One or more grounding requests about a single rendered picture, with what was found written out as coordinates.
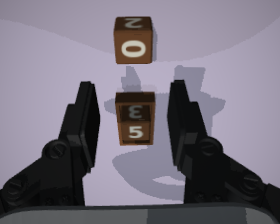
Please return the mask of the brown number cube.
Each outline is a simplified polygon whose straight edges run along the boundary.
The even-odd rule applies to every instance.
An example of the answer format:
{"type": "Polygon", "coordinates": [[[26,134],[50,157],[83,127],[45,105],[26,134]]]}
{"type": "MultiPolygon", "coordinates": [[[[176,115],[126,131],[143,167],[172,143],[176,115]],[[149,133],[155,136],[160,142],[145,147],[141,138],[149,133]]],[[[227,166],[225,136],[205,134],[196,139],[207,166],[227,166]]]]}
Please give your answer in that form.
{"type": "Polygon", "coordinates": [[[150,106],[121,106],[120,124],[123,141],[149,140],[151,126],[150,106]]]}
{"type": "Polygon", "coordinates": [[[151,64],[153,28],[149,16],[117,17],[114,25],[117,64],[151,64]]]}

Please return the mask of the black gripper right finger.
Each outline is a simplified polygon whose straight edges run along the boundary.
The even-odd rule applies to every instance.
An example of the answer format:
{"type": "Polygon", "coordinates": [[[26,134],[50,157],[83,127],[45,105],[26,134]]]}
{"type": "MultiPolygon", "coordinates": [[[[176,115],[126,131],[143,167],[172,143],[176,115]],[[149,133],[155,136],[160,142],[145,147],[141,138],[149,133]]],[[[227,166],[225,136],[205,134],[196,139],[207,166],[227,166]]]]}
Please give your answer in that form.
{"type": "Polygon", "coordinates": [[[280,188],[263,183],[223,153],[222,144],[207,135],[199,104],[190,102],[184,80],[170,84],[167,123],[173,165],[186,176],[183,204],[249,204],[270,212],[280,224],[280,188]]]}

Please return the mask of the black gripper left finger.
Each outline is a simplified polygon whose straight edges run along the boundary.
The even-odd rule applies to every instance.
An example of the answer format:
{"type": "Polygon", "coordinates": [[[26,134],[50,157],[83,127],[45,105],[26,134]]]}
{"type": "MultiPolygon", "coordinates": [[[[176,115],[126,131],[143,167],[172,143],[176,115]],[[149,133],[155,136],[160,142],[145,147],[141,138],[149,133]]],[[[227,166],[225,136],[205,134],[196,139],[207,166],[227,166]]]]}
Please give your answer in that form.
{"type": "Polygon", "coordinates": [[[58,139],[48,142],[41,158],[0,189],[0,215],[24,207],[85,205],[82,178],[95,166],[99,128],[95,84],[81,81],[75,104],[67,105],[58,139]]]}

